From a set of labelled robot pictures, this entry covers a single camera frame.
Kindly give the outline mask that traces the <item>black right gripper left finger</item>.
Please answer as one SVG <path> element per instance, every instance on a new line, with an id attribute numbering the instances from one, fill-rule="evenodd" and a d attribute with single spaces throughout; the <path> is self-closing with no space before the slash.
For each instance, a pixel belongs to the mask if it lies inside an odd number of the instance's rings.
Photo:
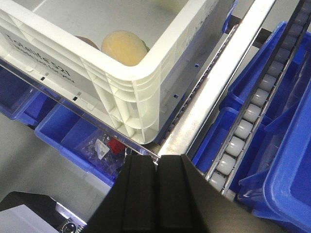
<path id="1" fill-rule="evenodd" d="M 102 203 L 87 221 L 88 233 L 154 233 L 156 168 L 149 155 L 129 155 Z"/>

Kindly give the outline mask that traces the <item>black and grey robot base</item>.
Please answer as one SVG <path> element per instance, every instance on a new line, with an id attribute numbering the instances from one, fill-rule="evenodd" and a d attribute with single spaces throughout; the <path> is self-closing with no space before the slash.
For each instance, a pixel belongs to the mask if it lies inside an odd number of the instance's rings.
<path id="1" fill-rule="evenodd" d="M 2 233 L 80 233 L 86 225 L 47 195 L 13 191 L 0 201 Z"/>

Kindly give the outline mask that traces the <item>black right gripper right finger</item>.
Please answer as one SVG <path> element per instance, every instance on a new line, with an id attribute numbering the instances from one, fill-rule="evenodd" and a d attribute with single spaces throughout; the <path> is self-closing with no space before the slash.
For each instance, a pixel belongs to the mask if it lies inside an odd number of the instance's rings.
<path id="1" fill-rule="evenodd" d="M 163 155 L 157 166 L 162 233 L 284 233 L 212 187 L 186 155 Z"/>

